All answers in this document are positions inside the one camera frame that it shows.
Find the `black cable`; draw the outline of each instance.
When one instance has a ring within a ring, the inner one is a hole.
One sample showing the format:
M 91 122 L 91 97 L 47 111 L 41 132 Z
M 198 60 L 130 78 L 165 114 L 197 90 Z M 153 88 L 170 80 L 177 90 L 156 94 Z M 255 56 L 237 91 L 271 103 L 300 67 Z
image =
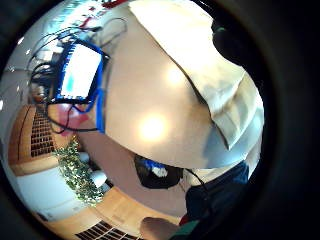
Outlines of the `black cable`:
M 65 123 L 65 127 L 63 127 L 60 131 L 56 131 L 56 130 L 53 128 L 52 123 L 51 123 L 51 124 L 50 124 L 50 128 L 51 128 L 51 131 L 52 131 L 52 132 L 54 132 L 54 133 L 56 133 L 56 134 L 61 134 L 61 133 L 63 133 L 63 132 L 66 130 L 66 128 L 67 128 L 68 125 L 69 125 L 70 112 L 71 112 L 72 107 L 73 107 L 73 105 L 70 106 L 70 108 L 69 108 L 69 110 L 68 110 L 68 112 L 67 112 L 67 121 L 66 121 L 66 123 Z
M 31 98 L 31 101 L 33 103 L 33 105 L 36 107 L 37 111 L 43 116 L 45 117 L 49 122 L 61 127 L 62 129 L 65 129 L 65 130 L 69 130 L 69 131 L 73 131 L 73 132 L 90 132 L 90 131 L 97 131 L 98 129 L 97 128 L 71 128 L 71 127 L 68 127 L 68 126 L 65 126 L 57 121 L 55 121 L 54 119 L 52 119 L 51 117 L 48 116 L 47 114 L 47 110 L 48 110 L 48 104 L 45 104 L 45 109 L 41 109 L 41 107 L 38 106 L 38 103 L 36 103 L 36 101 L 34 100 L 33 98 L 33 95 L 32 95 L 32 88 L 31 88 L 31 84 L 33 82 L 33 78 L 34 76 L 36 76 L 37 74 L 39 74 L 39 71 L 36 71 L 37 69 L 39 69 L 40 67 L 43 67 L 43 66 L 54 66 L 53 63 L 51 62 L 46 62 L 46 63 L 40 63 L 38 64 L 32 71 L 31 73 L 31 78 L 30 78 L 30 81 L 29 81 L 29 95 L 30 95 L 30 98 Z
M 128 31 L 127 21 L 126 21 L 124 18 L 112 18 L 112 19 L 110 19 L 109 21 L 107 21 L 104 26 L 108 25 L 109 23 L 111 23 L 111 22 L 113 22 L 113 21 L 115 21 L 115 20 L 120 20 L 120 21 L 122 21 L 122 22 L 124 23 L 124 29 L 123 29 L 121 32 L 115 34 L 115 35 L 114 35 L 111 39 L 109 39 L 107 42 L 104 42 L 104 43 L 100 44 L 100 46 L 99 46 L 100 48 L 103 48 L 103 47 L 107 46 L 107 45 L 108 45 L 110 42 L 112 42 L 115 38 L 121 36 L 123 33 L 125 33 L 125 32 Z
M 204 183 L 204 182 L 202 181 L 202 179 L 199 178 L 199 176 L 198 176 L 197 174 L 195 174 L 192 170 L 187 169 L 187 168 L 185 168 L 185 170 L 187 170 L 189 173 L 191 173 L 193 176 L 195 176 L 195 177 L 198 179 L 198 181 L 200 182 L 200 184 L 201 184 L 201 186 L 203 187 L 204 192 L 205 192 L 205 194 L 206 194 L 206 197 L 204 198 L 204 201 L 205 201 L 205 203 L 206 203 L 206 205 L 207 205 L 209 214 L 210 214 L 210 215 L 213 215 L 213 210 L 212 210 L 211 203 L 210 203 L 211 197 L 210 197 L 209 190 L 208 190 L 208 188 L 206 187 L 205 183 Z

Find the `ceiling light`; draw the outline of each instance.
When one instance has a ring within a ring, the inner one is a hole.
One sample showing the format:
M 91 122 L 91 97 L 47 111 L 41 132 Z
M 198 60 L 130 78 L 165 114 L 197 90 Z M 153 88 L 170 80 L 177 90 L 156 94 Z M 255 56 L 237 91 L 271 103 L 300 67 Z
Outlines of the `ceiling light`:
M 0 111 L 3 109 L 3 100 L 0 100 Z
M 19 41 L 17 42 L 18 45 L 20 45 L 23 41 L 24 37 L 20 38 Z

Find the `christmas garland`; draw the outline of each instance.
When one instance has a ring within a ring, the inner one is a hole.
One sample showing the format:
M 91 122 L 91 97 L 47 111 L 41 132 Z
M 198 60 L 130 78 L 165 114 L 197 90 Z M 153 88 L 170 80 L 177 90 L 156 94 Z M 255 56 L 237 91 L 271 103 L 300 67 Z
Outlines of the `christmas garland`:
M 73 138 L 67 147 L 59 148 L 53 154 L 58 157 L 62 177 L 75 191 L 77 198 L 90 206 L 96 206 L 102 201 L 103 190 L 102 187 L 97 188 L 90 179 L 92 170 L 88 164 L 80 161 L 77 147 L 78 142 Z

